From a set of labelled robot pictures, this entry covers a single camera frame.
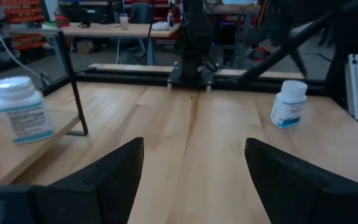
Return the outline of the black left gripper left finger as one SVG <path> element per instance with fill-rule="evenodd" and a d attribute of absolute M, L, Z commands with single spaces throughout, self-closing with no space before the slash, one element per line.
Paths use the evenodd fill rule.
<path fill-rule="evenodd" d="M 127 224 L 143 161 L 134 138 L 50 185 L 0 185 L 0 224 Z"/>

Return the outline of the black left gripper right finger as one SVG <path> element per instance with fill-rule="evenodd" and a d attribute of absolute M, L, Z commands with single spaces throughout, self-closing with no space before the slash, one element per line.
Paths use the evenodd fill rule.
<path fill-rule="evenodd" d="M 244 155 L 271 224 L 358 224 L 358 182 L 256 138 Z"/>

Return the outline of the white medicine bottle blue label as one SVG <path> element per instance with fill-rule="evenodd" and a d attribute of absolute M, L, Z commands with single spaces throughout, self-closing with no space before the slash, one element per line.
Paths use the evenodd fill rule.
<path fill-rule="evenodd" d="M 14 144 L 44 140 L 54 133 L 44 96 L 27 76 L 0 79 L 0 122 Z"/>
<path fill-rule="evenodd" d="M 279 128 L 297 126 L 305 107 L 308 85 L 305 82 L 286 80 L 276 94 L 270 114 L 271 122 Z"/>

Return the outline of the wooden shelf board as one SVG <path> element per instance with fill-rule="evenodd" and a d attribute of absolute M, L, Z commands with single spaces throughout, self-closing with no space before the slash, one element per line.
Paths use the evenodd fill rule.
<path fill-rule="evenodd" d="M 49 112 L 55 128 L 54 134 L 41 141 L 15 145 L 0 123 L 0 184 L 10 184 L 80 122 L 77 112 L 68 110 Z"/>

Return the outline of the black metal shelf leg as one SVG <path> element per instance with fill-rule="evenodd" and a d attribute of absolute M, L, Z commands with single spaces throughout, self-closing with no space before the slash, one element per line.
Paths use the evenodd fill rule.
<path fill-rule="evenodd" d="M 75 98 L 75 103 L 76 103 L 76 107 L 78 110 L 78 115 L 79 115 L 79 119 L 80 119 L 80 123 L 81 123 L 81 127 L 82 127 L 82 131 L 70 131 L 70 132 L 68 132 L 68 135 L 87 136 L 88 135 L 88 126 L 86 123 L 85 115 L 83 112 L 83 107 L 82 107 L 81 100 L 80 100 L 80 93 L 79 93 L 78 86 L 76 83 L 76 75 L 75 75 L 75 72 L 73 69 L 71 58 L 70 58 L 70 56 L 66 50 L 66 47 L 65 47 L 65 37 L 64 37 L 62 31 L 58 31 L 57 45 L 58 45 L 58 50 L 59 50 L 59 54 L 60 54 L 60 60 L 62 62 L 62 65 L 63 65 L 66 75 L 68 75 L 68 77 L 69 77 L 71 88 L 73 90 L 73 95 Z"/>

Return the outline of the cardboard box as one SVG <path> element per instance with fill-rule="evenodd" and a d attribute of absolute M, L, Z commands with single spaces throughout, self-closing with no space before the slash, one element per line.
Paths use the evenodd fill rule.
<path fill-rule="evenodd" d="M 76 51 L 79 54 L 91 54 L 94 50 L 95 46 L 91 40 L 82 40 L 76 43 Z"/>

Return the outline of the wooden workbench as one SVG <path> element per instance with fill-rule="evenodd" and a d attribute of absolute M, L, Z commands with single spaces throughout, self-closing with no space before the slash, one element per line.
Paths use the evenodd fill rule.
<path fill-rule="evenodd" d="M 128 30 L 118 27 L 118 24 L 97 24 L 92 23 L 89 28 L 80 28 L 79 23 L 72 22 L 68 27 L 63 28 L 39 28 L 30 29 L 22 25 L 14 27 L 13 25 L 6 29 L 10 33 L 22 34 L 42 34 L 57 35 L 59 33 L 65 36 L 74 37 L 94 37 L 94 38 L 148 38 L 147 43 L 147 65 L 155 65 L 155 47 L 153 39 L 168 38 L 173 35 L 179 28 L 175 24 L 169 30 L 151 30 L 149 32 L 149 24 L 129 24 Z"/>

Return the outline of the clear plastic cup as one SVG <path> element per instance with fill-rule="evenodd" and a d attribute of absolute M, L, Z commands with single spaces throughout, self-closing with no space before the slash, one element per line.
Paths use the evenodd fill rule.
<path fill-rule="evenodd" d="M 119 15 L 119 22 L 120 22 L 122 30 L 129 29 L 129 17 L 126 13 L 121 13 Z"/>

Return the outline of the white rounded object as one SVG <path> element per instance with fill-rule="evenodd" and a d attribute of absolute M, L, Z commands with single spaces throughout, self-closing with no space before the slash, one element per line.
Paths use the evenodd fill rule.
<path fill-rule="evenodd" d="M 170 25 L 166 21 L 159 21 L 152 24 L 152 30 L 170 30 Z"/>

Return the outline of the dark office chair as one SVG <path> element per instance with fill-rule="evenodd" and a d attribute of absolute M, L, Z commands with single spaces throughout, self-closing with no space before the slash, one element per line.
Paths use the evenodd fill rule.
<path fill-rule="evenodd" d="M 137 2 L 131 7 L 131 24 L 150 24 L 153 21 L 153 5 L 149 3 Z"/>

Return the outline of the rack with red storage bins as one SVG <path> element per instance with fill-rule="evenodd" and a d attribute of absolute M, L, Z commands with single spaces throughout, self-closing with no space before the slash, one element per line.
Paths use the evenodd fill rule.
<path fill-rule="evenodd" d="M 3 29 L 11 25 L 42 22 L 44 15 L 40 0 L 0 0 L 0 35 L 15 58 L 28 63 L 42 53 L 44 38 L 40 34 L 8 33 Z M 0 64 L 12 58 L 0 41 Z"/>

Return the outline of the black aluminium table frame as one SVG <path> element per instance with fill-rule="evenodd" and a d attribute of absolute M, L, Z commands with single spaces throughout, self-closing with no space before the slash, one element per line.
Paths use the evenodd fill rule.
<path fill-rule="evenodd" d="M 314 21 L 312 25 L 307 27 L 303 32 L 299 33 L 289 45 L 277 50 L 267 60 L 249 71 L 242 72 L 236 70 L 233 75 L 227 72 L 218 72 L 213 75 L 213 84 L 210 88 L 215 90 L 228 91 L 251 91 L 261 93 L 276 93 L 279 91 L 280 85 L 284 82 L 284 78 L 267 77 L 263 75 L 270 68 L 276 65 L 284 57 L 295 52 L 296 47 L 303 44 L 307 39 L 311 38 L 330 22 L 335 21 L 339 26 L 337 34 L 340 36 L 337 42 L 337 49 L 331 60 L 326 79 L 324 81 L 307 80 L 308 85 L 306 91 L 310 96 L 327 96 L 332 98 L 340 107 L 347 109 L 346 94 L 346 65 L 349 54 L 356 54 L 358 50 L 358 6 L 349 9 L 343 9 L 338 12 L 330 12 L 322 18 Z M 60 60 L 60 54 L 57 45 L 57 35 L 52 35 L 57 47 L 56 54 Z M 178 86 L 170 83 L 170 75 L 174 67 L 167 71 L 161 72 L 151 66 L 144 66 L 142 70 L 119 70 L 112 72 L 103 72 L 97 69 L 95 72 L 75 72 L 76 82 L 100 82 L 100 83 L 119 83 L 129 85 L 152 85 L 152 86 Z M 70 84 L 68 75 L 60 80 L 42 88 L 44 95 L 49 95 L 64 85 Z M 185 87 L 181 88 L 200 89 L 201 87 Z"/>

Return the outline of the silver aluminium bracket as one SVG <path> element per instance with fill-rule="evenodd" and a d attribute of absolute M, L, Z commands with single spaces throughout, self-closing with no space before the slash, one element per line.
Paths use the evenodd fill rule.
<path fill-rule="evenodd" d="M 345 78 L 348 112 L 358 120 L 358 54 L 348 55 Z"/>

